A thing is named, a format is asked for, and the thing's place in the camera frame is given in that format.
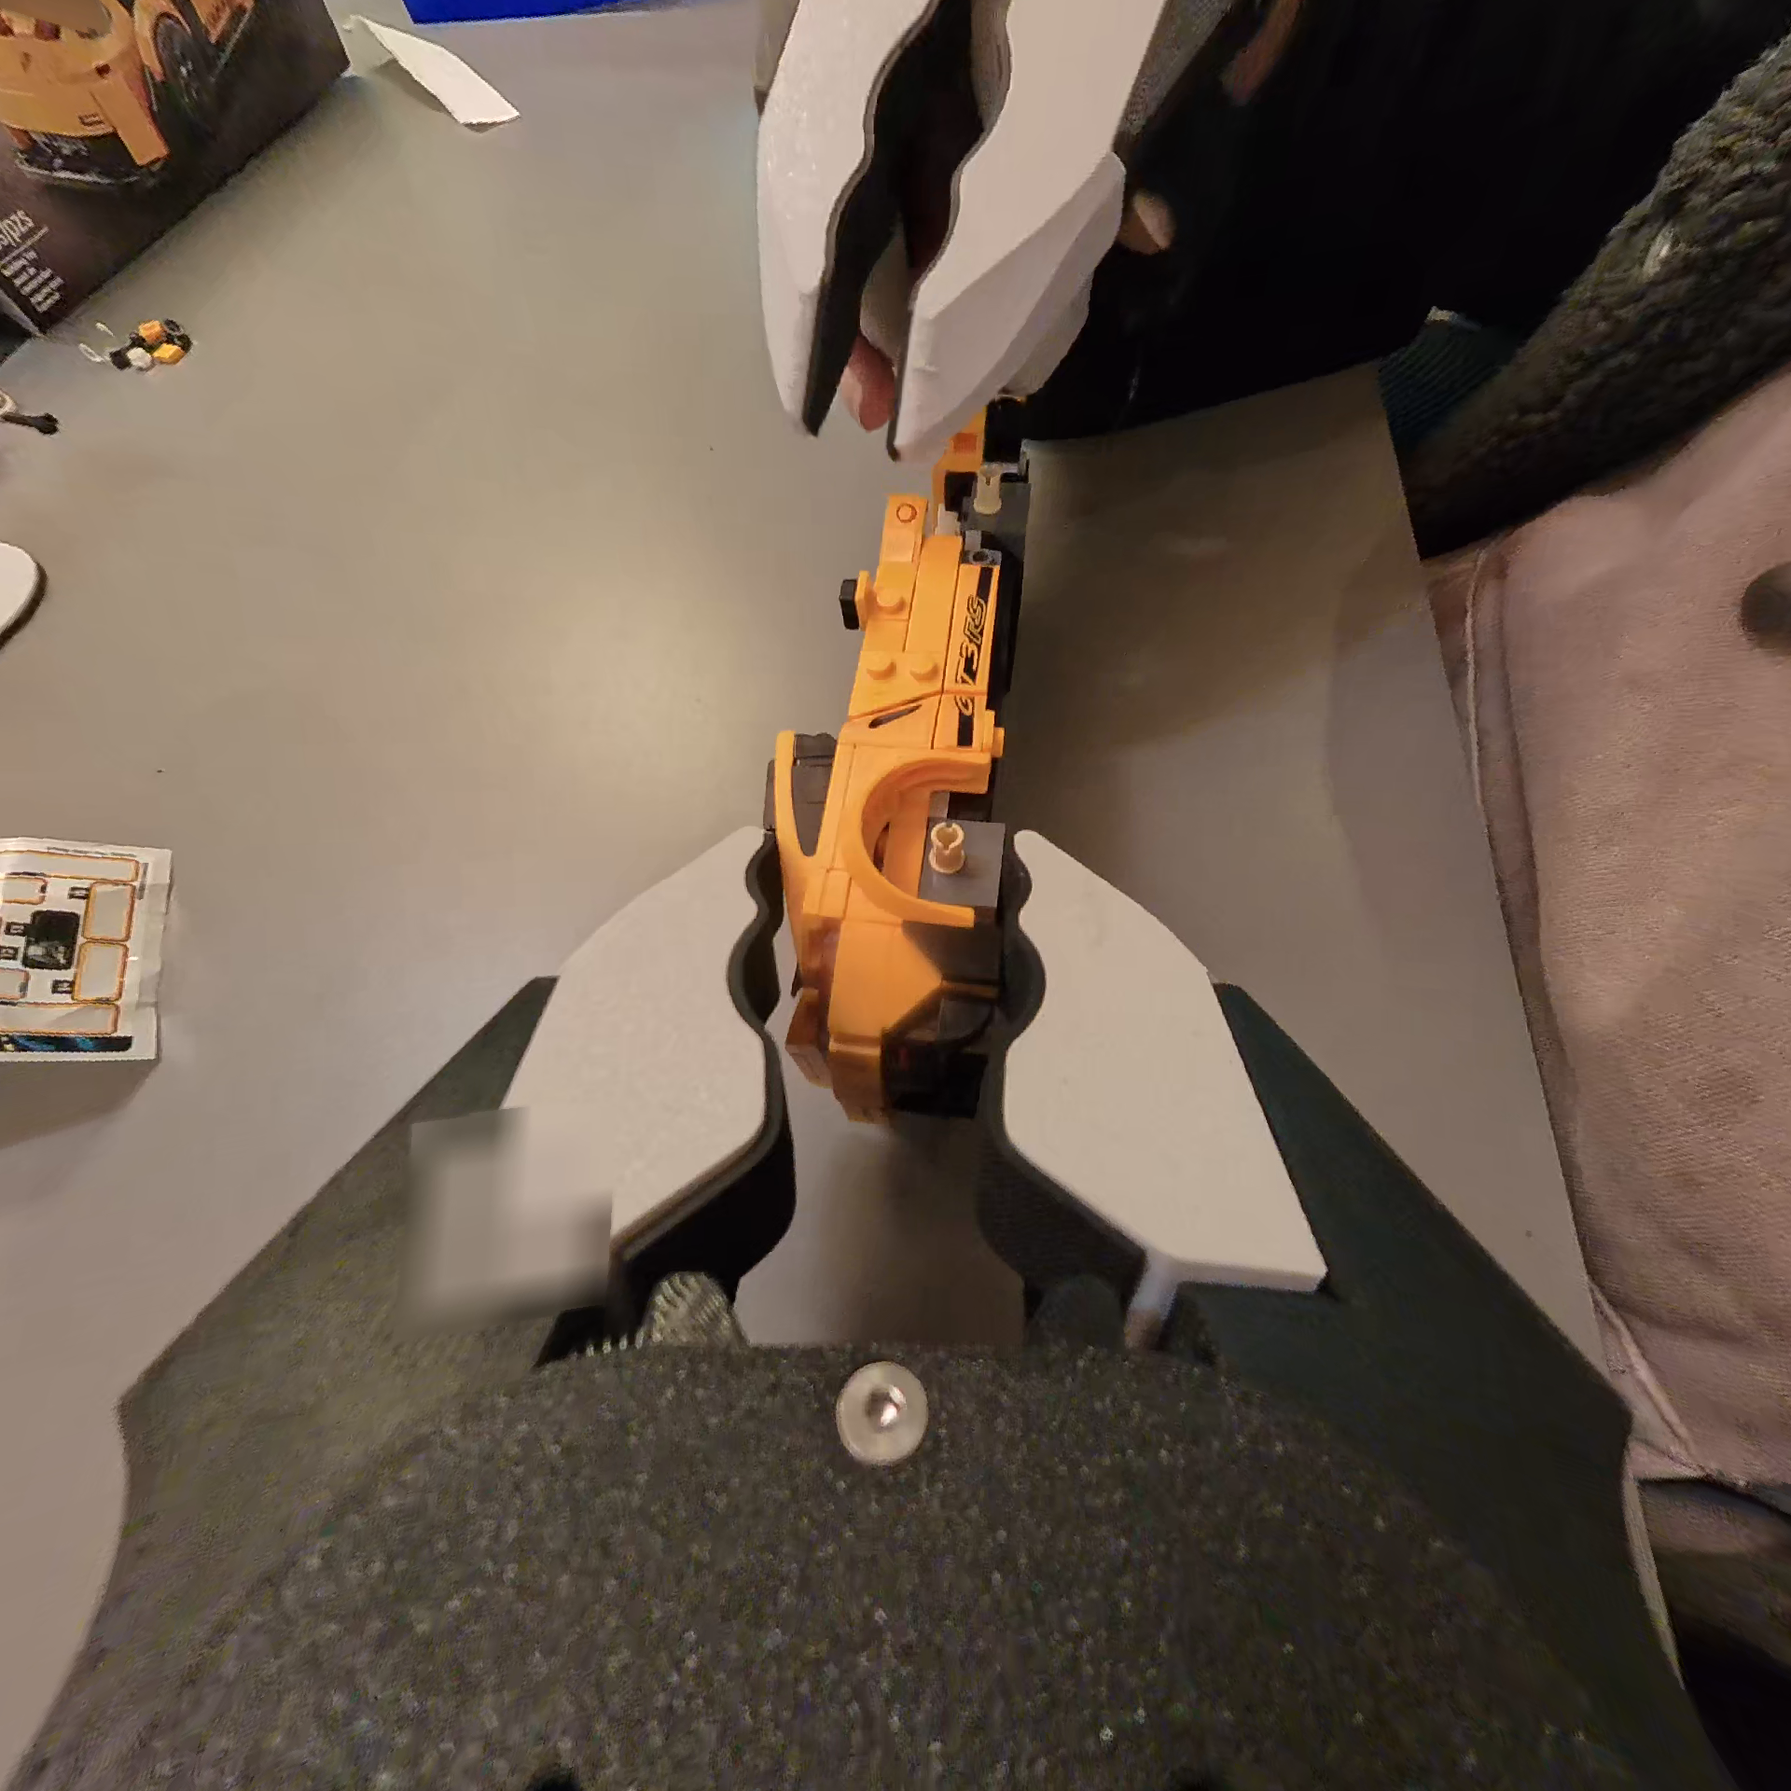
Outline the black trousers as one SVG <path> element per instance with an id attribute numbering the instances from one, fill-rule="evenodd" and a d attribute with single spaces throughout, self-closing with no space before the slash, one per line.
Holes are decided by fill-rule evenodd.
<path id="1" fill-rule="evenodd" d="M 1788 1787 L 1788 1485 L 1643 1480 L 1682 1679 L 1738 1787 Z"/>

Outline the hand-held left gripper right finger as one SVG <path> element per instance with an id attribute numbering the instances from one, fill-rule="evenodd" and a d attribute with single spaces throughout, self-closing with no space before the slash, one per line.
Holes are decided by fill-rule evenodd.
<path id="1" fill-rule="evenodd" d="M 1033 1295 L 1108 1285 L 1130 1345 L 1183 1287 L 1311 1295 L 1326 1257 L 1198 957 L 1040 829 L 1012 842 L 973 1208 Z"/>

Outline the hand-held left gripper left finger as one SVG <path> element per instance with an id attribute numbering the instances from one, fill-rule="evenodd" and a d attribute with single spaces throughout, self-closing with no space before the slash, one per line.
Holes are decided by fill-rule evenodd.
<path id="1" fill-rule="evenodd" d="M 646 1295 L 684 1267 L 738 1287 L 789 1229 L 777 929 L 773 835 L 738 828 L 565 962 L 503 1106 L 543 1295 Z"/>

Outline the yellow lego car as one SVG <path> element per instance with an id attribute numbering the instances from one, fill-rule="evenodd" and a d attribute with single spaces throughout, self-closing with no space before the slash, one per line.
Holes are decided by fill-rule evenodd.
<path id="1" fill-rule="evenodd" d="M 764 823 L 793 937 L 787 1049 L 853 1120 L 973 1116 L 1002 999 L 1030 460 L 1018 404 L 952 431 L 879 558 L 839 585 L 858 640 L 834 733 L 783 732 Z"/>

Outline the lego set box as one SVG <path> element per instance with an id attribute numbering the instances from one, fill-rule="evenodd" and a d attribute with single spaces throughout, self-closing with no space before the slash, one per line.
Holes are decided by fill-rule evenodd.
<path id="1" fill-rule="evenodd" d="M 3 333 L 68 319 L 344 70 L 324 2 L 3 2 Z"/>

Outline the white paper bag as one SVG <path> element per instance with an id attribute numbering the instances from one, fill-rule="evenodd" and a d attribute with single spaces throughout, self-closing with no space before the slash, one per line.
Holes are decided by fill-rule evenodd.
<path id="1" fill-rule="evenodd" d="M 366 13 L 344 13 L 339 25 L 357 76 L 403 85 L 466 131 L 498 131 L 519 118 L 519 110 L 444 44 Z"/>

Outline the white sticker sheet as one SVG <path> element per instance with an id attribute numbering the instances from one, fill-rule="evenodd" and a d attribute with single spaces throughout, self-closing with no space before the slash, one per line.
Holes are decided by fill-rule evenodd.
<path id="1" fill-rule="evenodd" d="M 171 854 L 3 842 L 3 1056 L 155 1063 Z"/>

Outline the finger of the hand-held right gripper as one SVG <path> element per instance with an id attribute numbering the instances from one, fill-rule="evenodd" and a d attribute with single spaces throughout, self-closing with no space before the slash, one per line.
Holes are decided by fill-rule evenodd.
<path id="1" fill-rule="evenodd" d="M 1042 388 L 1085 322 L 1124 212 L 1121 123 L 1164 2 L 973 2 L 979 126 L 917 275 L 887 453 L 920 460 L 1002 396 Z"/>
<path id="2" fill-rule="evenodd" d="M 819 435 L 858 340 L 897 366 L 973 143 L 970 2 L 761 2 L 758 295 L 783 409 Z"/>

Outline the person's right hand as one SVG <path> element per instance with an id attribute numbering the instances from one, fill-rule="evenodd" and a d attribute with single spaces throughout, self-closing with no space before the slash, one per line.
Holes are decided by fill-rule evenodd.
<path id="1" fill-rule="evenodd" d="M 1114 237 L 1117 248 L 1134 255 L 1158 255 L 1175 243 L 1173 206 L 1156 190 L 1130 190 L 1121 228 Z M 839 376 L 843 414 L 860 431 L 885 431 L 896 409 L 896 368 L 883 346 L 858 331 L 843 376 Z"/>

